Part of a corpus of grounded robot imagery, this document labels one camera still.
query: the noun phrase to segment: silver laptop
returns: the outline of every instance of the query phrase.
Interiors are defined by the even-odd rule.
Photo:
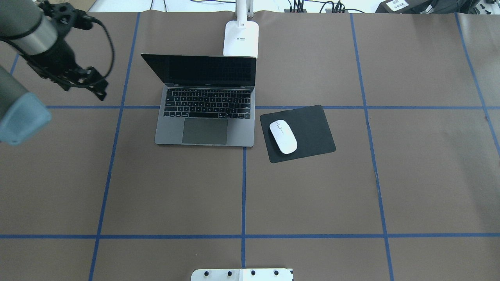
[[[156,144],[254,145],[254,57],[141,56],[164,84]]]

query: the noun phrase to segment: white stand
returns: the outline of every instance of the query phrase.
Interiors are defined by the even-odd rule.
[[[293,281],[291,268],[198,269],[191,281]]]
[[[225,25],[224,56],[254,57],[259,53],[259,25],[247,20],[247,1],[237,0],[237,20]]]

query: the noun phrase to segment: black keyboard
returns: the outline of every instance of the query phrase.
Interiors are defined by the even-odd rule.
[[[164,117],[250,119],[249,90],[168,88]]]

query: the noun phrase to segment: mouse pad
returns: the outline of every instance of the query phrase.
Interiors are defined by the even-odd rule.
[[[283,154],[269,129],[276,120],[285,120],[297,140],[297,150]],[[336,150],[323,106],[314,105],[260,116],[265,146],[271,163],[325,154]]]

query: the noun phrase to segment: spacebar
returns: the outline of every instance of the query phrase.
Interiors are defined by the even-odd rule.
[[[189,117],[219,118],[218,113],[211,112],[189,112]]]

